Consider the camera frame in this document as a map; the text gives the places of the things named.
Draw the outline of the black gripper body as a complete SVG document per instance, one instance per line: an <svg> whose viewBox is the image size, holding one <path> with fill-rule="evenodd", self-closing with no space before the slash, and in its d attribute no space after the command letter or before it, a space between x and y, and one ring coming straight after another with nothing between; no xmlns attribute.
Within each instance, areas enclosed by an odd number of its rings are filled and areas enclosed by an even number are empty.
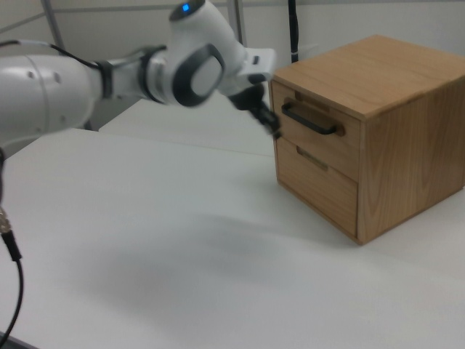
<svg viewBox="0 0 465 349"><path fill-rule="evenodd" d="M262 84L253 85L242 92L228 97L232 105L239 111L248 111L266 130L269 124L279 126L279 118L270 110L263 101L264 86Z"/></svg>

